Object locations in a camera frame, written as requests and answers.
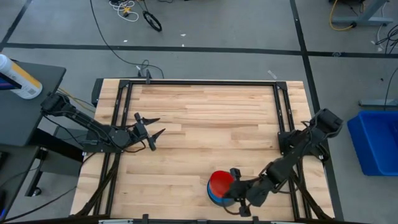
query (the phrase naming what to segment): black table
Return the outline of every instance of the black table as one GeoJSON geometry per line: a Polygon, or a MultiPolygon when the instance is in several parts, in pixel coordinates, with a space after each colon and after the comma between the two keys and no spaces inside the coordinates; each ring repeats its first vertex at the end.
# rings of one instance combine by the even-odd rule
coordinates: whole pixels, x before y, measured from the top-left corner
{"type": "MultiPolygon", "coordinates": [[[[36,169],[25,196],[33,195],[43,172],[58,173],[63,162],[81,164],[83,160],[80,148],[37,128],[42,119],[40,104],[46,99],[47,93],[56,92],[66,69],[33,63],[16,63],[38,79],[43,85],[43,90],[38,97],[31,100],[24,100],[11,91],[0,91],[0,151],[7,153],[5,163],[0,167],[0,185],[7,181],[0,188],[6,191],[6,211],[0,220],[7,215],[35,159],[40,159],[42,162],[36,169]],[[21,175],[9,180],[19,173],[21,175]]],[[[79,166],[76,167],[77,169],[72,170],[70,175],[78,175],[79,166]]]]}

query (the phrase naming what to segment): bottle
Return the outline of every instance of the bottle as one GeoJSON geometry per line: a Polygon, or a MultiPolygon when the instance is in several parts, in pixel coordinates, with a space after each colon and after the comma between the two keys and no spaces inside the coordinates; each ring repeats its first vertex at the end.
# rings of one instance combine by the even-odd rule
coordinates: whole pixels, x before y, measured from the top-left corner
{"type": "Polygon", "coordinates": [[[0,54],[0,73],[21,85],[21,89],[10,91],[23,99],[33,99],[43,90],[43,86],[39,81],[3,54],[0,54]]]}

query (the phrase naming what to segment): gray floor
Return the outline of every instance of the gray floor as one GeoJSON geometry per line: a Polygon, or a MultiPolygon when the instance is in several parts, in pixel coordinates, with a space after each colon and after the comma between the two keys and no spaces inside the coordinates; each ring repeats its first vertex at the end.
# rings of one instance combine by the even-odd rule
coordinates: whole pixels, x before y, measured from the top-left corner
{"type": "MultiPolygon", "coordinates": [[[[0,39],[23,3],[22,0],[0,2],[0,39]]],[[[136,23],[123,21],[107,0],[93,0],[93,3],[99,25],[111,45],[181,47],[183,44],[185,47],[300,50],[289,0],[175,0],[173,4],[148,1],[151,12],[162,22],[162,33],[151,30],[142,18],[136,23]]],[[[377,27],[333,31],[328,26],[331,5],[327,0],[296,0],[296,3],[309,51],[378,53],[378,47],[371,43],[377,27]]],[[[398,3],[389,3],[385,16],[398,21],[398,15],[393,13],[397,9],[398,3]]],[[[347,6],[338,5],[336,15],[352,16],[353,12],[347,6]]],[[[383,29],[381,37],[393,25],[383,29]]],[[[88,0],[33,0],[9,42],[103,45],[88,0]]],[[[83,100],[90,100],[96,78],[132,77],[137,73],[135,66],[123,63],[108,50],[5,48],[3,53],[24,62],[67,68],[61,87],[83,100]]],[[[304,81],[310,99],[301,56],[137,51],[118,54],[131,62],[141,63],[148,59],[163,69],[166,78],[272,80],[267,73],[271,70],[278,80],[304,81]]],[[[357,104],[359,99],[384,97],[398,59],[310,57],[310,64],[321,107],[331,109],[347,121],[361,110],[357,104]]],[[[154,77],[160,77],[158,70],[151,72],[154,77]]],[[[397,95],[393,81],[390,96],[397,95]]],[[[66,119],[56,121],[68,128],[80,128],[66,119]]],[[[55,129],[44,121],[40,126],[49,132],[55,129]]],[[[394,223],[398,179],[363,175],[346,127],[330,141],[330,147],[345,220],[394,223]]],[[[44,174],[39,184],[43,195],[34,198],[19,195],[9,217],[53,199],[76,182],[74,177],[44,174]]],[[[73,193],[20,220],[65,217],[72,199],[73,193]]]]}

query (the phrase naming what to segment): blue bin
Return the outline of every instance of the blue bin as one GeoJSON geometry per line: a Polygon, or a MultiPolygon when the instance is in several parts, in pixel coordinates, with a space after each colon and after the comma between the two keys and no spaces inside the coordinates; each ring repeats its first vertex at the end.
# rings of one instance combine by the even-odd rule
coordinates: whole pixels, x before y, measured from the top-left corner
{"type": "Polygon", "coordinates": [[[362,172],[398,176],[398,112],[361,111],[347,125],[362,172]]]}

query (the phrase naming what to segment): wooden tabletop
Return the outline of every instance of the wooden tabletop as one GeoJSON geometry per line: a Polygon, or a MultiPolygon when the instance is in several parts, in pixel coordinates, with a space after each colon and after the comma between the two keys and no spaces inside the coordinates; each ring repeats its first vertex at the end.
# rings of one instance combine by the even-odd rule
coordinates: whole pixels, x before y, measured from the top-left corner
{"type": "MultiPolygon", "coordinates": [[[[110,124],[118,90],[118,79],[103,82],[95,119],[110,124]]],[[[287,82],[296,129],[311,119],[302,82],[287,82]]],[[[286,130],[283,97],[280,98],[286,130]]],[[[280,157],[279,131],[274,94],[268,86],[134,85],[127,124],[135,112],[160,118],[147,126],[151,134],[166,128],[157,150],[121,156],[113,200],[112,218],[184,220],[251,220],[227,214],[207,196],[206,184],[216,170],[236,167],[243,179],[256,177],[280,157]]],[[[122,108],[118,124],[121,122],[122,108]]],[[[103,154],[83,166],[71,213],[79,211],[98,186],[103,154]]],[[[307,156],[303,162],[308,191],[325,213],[334,217],[321,162],[307,156]]],[[[304,211],[297,192],[300,214],[304,211]]],[[[103,197],[101,211],[104,211],[103,197]]],[[[237,212],[238,205],[230,210],[237,212]]],[[[293,220],[290,196],[270,193],[262,207],[251,207],[260,220],[293,220]]]]}

